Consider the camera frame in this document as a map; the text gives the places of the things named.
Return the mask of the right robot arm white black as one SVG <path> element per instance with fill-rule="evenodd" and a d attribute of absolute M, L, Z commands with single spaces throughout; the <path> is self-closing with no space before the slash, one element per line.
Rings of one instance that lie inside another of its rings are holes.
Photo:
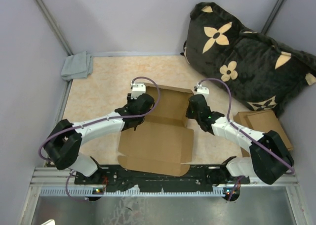
<path fill-rule="evenodd" d="M 244 176 L 258 177 L 271 185 L 281 176 L 295 172 L 294 160 L 277 132 L 264 133 L 239 125 L 224 114 L 211 111 L 201 94 L 189 98 L 186 117 L 196 120 L 204 132 L 225 138 L 249 153 L 248 157 L 225 162 L 225 168 L 220 171 L 223 182 L 232 183 Z"/>

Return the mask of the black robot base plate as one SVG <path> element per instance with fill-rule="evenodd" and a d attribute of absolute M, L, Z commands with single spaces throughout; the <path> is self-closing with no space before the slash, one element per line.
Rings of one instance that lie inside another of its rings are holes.
<path fill-rule="evenodd" d="M 231 176 L 223 165 L 190 165 L 180 177 L 145 173 L 124 169 L 120 165 L 102 165 L 102 172 L 95 179 L 81 173 L 75 176 L 76 185 L 105 185 L 107 192 L 127 191 L 138 186 L 141 192 L 212 192 L 214 186 L 235 184 L 237 177 Z"/>

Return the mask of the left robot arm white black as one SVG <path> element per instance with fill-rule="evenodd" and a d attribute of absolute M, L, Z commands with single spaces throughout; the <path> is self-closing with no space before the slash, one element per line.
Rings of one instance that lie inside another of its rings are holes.
<path fill-rule="evenodd" d="M 61 120 L 43 148 L 58 170 L 70 169 L 84 175 L 92 184 L 99 183 L 105 170 L 95 159 L 80 153 L 80 147 L 107 134 L 136 129 L 154 105 L 154 98 L 144 93 L 104 117 L 77 123 Z"/>

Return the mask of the brown cardboard box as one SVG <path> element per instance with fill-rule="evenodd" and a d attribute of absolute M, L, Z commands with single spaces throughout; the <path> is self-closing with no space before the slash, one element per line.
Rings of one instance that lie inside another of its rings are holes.
<path fill-rule="evenodd" d="M 125 169 L 183 176 L 192 161 L 194 131 L 187 127 L 186 110 L 192 90 L 146 83 L 156 108 L 135 130 L 121 132 L 118 163 Z"/>

